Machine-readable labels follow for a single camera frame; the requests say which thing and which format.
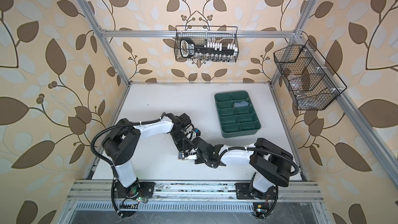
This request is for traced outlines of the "green divided plastic tray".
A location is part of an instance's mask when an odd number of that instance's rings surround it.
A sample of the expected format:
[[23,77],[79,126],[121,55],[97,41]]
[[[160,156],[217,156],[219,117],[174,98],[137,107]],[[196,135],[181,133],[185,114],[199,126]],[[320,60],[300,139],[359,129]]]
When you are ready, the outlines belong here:
[[[261,122],[247,91],[216,93],[214,100],[224,138],[254,135],[261,129]],[[250,106],[234,107],[234,102],[241,101],[249,102]]]

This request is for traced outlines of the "blue grey sock green toe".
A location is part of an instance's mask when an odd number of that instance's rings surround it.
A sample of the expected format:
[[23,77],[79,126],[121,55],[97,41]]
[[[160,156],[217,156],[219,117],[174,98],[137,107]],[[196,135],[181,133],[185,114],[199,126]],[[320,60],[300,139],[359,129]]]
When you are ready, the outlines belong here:
[[241,101],[241,102],[234,102],[234,107],[247,107],[250,106],[250,103],[247,101]]

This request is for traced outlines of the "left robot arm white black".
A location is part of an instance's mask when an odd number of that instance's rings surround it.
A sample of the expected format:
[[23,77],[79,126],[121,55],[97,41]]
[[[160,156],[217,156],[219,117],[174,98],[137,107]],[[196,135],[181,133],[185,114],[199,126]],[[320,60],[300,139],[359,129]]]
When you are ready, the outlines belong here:
[[129,197],[135,196],[140,188],[139,179],[133,168],[132,158],[140,140],[158,134],[170,134],[183,156],[195,149],[193,137],[201,132],[195,128],[187,114],[175,116],[162,113],[156,120],[131,122],[126,118],[116,125],[105,128],[91,141],[91,152],[105,161],[112,169],[114,182],[118,182]]

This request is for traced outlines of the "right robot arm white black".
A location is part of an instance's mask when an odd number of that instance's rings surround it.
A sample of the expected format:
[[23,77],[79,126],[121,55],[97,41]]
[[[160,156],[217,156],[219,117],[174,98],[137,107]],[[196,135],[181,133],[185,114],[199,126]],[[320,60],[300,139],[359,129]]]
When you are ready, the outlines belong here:
[[267,139],[247,146],[211,145],[200,137],[182,139],[178,159],[194,160],[211,169],[250,165],[255,169],[249,185],[237,186],[238,199],[276,199],[279,187],[288,187],[290,177],[300,172],[293,155]]

